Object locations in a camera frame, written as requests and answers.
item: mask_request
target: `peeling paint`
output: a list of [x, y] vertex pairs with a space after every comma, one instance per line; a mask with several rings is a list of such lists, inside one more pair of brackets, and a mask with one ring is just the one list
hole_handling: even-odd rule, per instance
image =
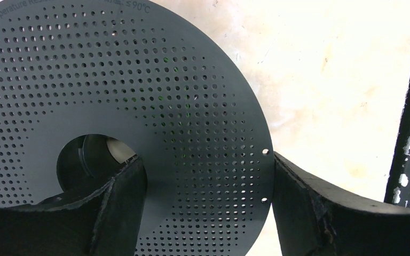
[[394, 204], [400, 203], [400, 193], [401, 193], [401, 191], [400, 191], [400, 188], [398, 188], [398, 187], [396, 187], [393, 190], [393, 203]]
[[410, 136], [409, 136], [403, 150], [405, 151], [405, 155], [410, 156], [410, 153], [409, 153], [409, 151], [410, 151]]
[[406, 174], [400, 175], [400, 178], [398, 179], [398, 183], [400, 183], [403, 187], [408, 186], [408, 176]]

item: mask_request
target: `dark gray disc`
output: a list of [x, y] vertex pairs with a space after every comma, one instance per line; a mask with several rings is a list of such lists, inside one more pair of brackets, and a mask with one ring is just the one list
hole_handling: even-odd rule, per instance
[[212, 40], [144, 0], [0, 2], [0, 207], [62, 193], [59, 154], [86, 134], [144, 161], [136, 255], [252, 246], [270, 208], [272, 143], [250, 86]]

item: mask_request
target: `center hole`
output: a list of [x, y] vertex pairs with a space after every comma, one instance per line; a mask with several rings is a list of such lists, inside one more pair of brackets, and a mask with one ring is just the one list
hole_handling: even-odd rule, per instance
[[88, 134], [67, 143], [57, 159], [57, 178], [67, 191], [93, 179], [107, 179], [135, 152], [125, 143], [101, 134]]

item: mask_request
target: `perforated metal disc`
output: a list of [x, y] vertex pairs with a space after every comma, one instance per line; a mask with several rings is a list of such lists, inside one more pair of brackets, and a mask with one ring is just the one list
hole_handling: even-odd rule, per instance
[[0, 207], [61, 193], [59, 153], [85, 134], [119, 139], [144, 161], [136, 255], [252, 246], [272, 196], [271, 138], [216, 44], [144, 0], [1, 2]]

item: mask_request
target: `curved black clamp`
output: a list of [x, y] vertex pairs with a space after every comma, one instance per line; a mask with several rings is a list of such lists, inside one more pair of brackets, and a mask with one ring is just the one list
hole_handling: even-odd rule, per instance
[[283, 256], [410, 255], [410, 209], [358, 196], [275, 156]]
[[0, 255], [133, 255], [146, 188], [136, 156], [111, 178], [0, 209]]

